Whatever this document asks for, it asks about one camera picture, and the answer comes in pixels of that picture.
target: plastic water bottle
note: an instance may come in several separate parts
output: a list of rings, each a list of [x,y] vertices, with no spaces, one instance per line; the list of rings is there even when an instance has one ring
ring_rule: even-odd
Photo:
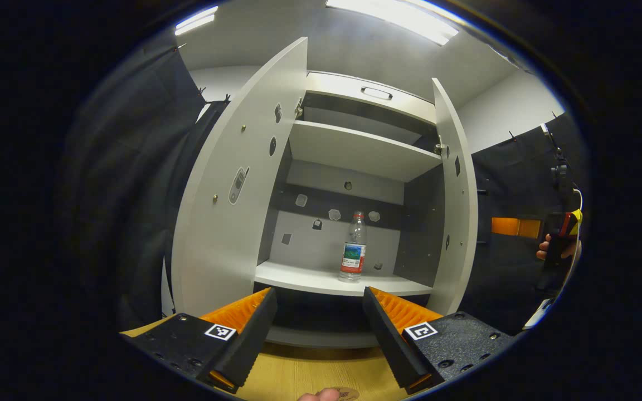
[[[341,271],[338,272],[338,279],[344,282],[358,282],[361,278],[367,239],[363,217],[362,211],[355,211],[351,224],[348,226],[348,235],[343,246]]]

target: black curtain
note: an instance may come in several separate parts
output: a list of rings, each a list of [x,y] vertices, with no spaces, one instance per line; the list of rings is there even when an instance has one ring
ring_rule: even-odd
[[[578,127],[568,113],[546,123],[563,150],[573,180],[589,203],[588,152]],[[480,150],[472,155],[478,190],[479,224],[477,248],[472,273],[460,309],[499,330],[519,332],[545,298],[534,290],[543,262],[537,259],[540,238],[522,238],[492,233],[492,217],[533,218],[545,220],[551,212],[562,211],[560,198],[553,188],[551,167],[556,166],[555,152],[541,127],[514,139]],[[578,198],[573,209],[578,208]],[[584,226],[591,221],[591,211],[584,208]],[[586,246],[582,234],[582,245]]]
[[[163,257],[171,282],[189,171],[226,106],[212,102],[196,124],[204,104],[168,32],[100,83],[69,132],[61,170],[69,263],[98,307],[114,308],[117,330],[161,317]]]

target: bottle label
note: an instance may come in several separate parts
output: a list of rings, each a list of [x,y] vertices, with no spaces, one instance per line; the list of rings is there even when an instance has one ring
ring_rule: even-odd
[[[343,250],[343,260],[341,260],[342,272],[362,272],[363,262],[365,261],[365,245],[356,243],[346,243]]]

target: open cabinet door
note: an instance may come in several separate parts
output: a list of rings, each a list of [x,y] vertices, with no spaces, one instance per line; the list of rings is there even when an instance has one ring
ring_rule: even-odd
[[[477,244],[477,182],[464,129],[448,94],[436,78],[435,116],[442,137],[445,227],[442,251],[427,307],[442,315],[457,312],[467,288]]]
[[[199,316],[252,294],[274,180],[305,93],[306,52],[307,38],[299,38],[257,71],[194,163],[173,238],[178,312]],[[239,171],[244,178],[238,183]]]

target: cabinet shelf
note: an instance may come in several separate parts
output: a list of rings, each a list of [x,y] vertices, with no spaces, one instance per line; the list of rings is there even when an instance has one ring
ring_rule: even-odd
[[[289,135],[292,157],[407,183],[442,159],[397,140],[334,125],[295,121]]]
[[[435,125],[434,104],[377,82],[341,74],[310,71],[306,76],[306,92],[372,104]]]
[[[316,294],[362,297],[365,287],[375,287],[391,294],[425,295],[432,288],[398,276],[361,276],[359,282],[339,281],[337,271],[319,271],[266,261],[257,266],[255,281]]]

